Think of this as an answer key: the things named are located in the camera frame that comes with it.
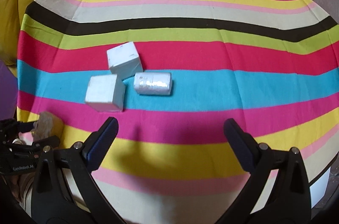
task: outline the white cardboard box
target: white cardboard box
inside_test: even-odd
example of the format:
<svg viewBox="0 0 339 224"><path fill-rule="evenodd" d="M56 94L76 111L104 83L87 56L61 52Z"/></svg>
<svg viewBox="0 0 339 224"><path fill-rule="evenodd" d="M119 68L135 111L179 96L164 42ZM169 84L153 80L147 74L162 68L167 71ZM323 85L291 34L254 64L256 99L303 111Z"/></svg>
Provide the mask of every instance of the white cardboard box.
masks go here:
<svg viewBox="0 0 339 224"><path fill-rule="evenodd" d="M112 74L118 74L121 80L142 72L137 48L133 42L127 42L107 51L108 68Z"/></svg>
<svg viewBox="0 0 339 224"><path fill-rule="evenodd" d="M85 103L99 112L122 111L125 88L125 84L117 74L92 76L89 80Z"/></svg>
<svg viewBox="0 0 339 224"><path fill-rule="evenodd" d="M141 95L168 96L172 89L172 75L160 72L136 73L133 87Z"/></svg>

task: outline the round table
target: round table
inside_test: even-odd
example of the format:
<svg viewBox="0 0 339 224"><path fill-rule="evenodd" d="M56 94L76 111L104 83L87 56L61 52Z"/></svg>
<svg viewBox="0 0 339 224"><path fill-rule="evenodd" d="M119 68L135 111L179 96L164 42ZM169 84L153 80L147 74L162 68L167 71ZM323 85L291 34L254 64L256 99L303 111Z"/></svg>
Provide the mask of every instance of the round table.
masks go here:
<svg viewBox="0 0 339 224"><path fill-rule="evenodd" d="M248 179L227 118L273 149L298 147L309 181L338 152L339 25L312 0L35 0L21 30L18 119L54 113L69 147L116 117L93 177L127 220L221 216ZM84 103L89 79L110 74L106 51L125 42L144 70L172 73L172 95L140 96L128 78L124 111L96 112Z"/></svg>

